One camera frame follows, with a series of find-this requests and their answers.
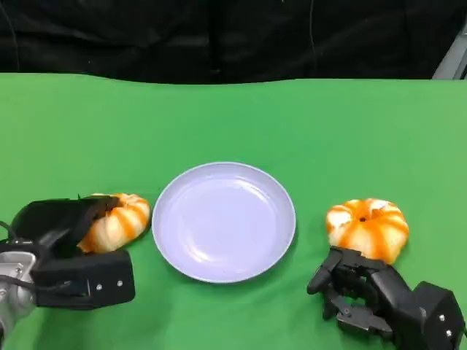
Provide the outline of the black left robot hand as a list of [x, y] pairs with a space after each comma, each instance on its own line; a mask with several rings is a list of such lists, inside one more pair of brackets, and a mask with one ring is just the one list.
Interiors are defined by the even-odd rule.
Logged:
[[112, 195], [33, 201], [15, 215], [8, 239], [31, 241], [58, 259], [84, 255], [79, 243], [92, 224], [119, 205]]

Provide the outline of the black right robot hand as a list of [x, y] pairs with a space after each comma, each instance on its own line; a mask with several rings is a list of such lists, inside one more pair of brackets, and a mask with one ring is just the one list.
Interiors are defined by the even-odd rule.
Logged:
[[378, 335], [397, 349], [408, 346], [397, 322], [398, 308], [412, 290], [386, 262], [332, 246], [306, 290], [310, 295], [323, 296], [324, 320], [334, 318], [342, 330]]

